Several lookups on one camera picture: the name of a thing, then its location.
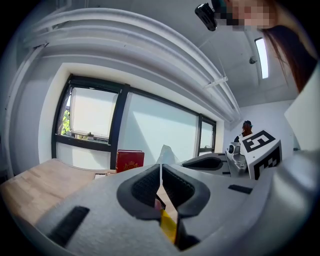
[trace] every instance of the hair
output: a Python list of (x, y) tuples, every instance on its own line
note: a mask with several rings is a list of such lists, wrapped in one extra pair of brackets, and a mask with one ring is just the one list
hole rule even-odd
[[(269, 41), (274, 48), (287, 83), (285, 64), (289, 65), (295, 84), (300, 93), (308, 82), (317, 61), (309, 55), (303, 44), (300, 42), (299, 37), (289, 28), (279, 25), (260, 30), (264, 34), (266, 40)], [(287, 62), (281, 57), (279, 47)]]
[(242, 129), (243, 129), (243, 131), (242, 131), (243, 137), (252, 134), (251, 125), (250, 124), (244, 123)]

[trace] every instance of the wooden table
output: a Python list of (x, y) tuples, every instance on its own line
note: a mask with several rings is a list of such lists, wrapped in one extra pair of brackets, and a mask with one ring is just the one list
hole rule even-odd
[[(53, 206), (94, 180), (96, 174), (115, 173), (114, 170), (82, 169), (51, 159), (9, 179), (0, 186), (0, 192), (12, 214), (35, 225)], [(176, 222), (176, 209), (163, 186), (157, 194), (166, 204), (166, 212)]]

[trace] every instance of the ceiling light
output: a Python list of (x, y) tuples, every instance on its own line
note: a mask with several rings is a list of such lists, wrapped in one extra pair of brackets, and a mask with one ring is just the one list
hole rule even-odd
[(255, 41), (255, 45), (259, 52), (261, 71), (262, 71), (262, 79), (267, 78), (269, 76), (269, 68), (268, 68), (268, 57), (267, 57), (267, 49), (265, 40), (261, 37)]

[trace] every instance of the yellow object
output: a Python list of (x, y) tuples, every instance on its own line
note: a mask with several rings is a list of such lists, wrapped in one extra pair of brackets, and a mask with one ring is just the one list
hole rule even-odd
[(177, 224), (173, 221), (172, 218), (166, 213), (164, 209), (161, 211), (161, 224), (160, 227), (170, 241), (175, 244), (176, 233), (177, 233)]

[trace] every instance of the tree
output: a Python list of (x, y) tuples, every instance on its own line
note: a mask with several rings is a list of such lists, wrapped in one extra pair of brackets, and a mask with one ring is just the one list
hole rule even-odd
[(67, 132), (70, 132), (70, 111), (65, 110), (62, 119), (61, 134), (65, 135)]

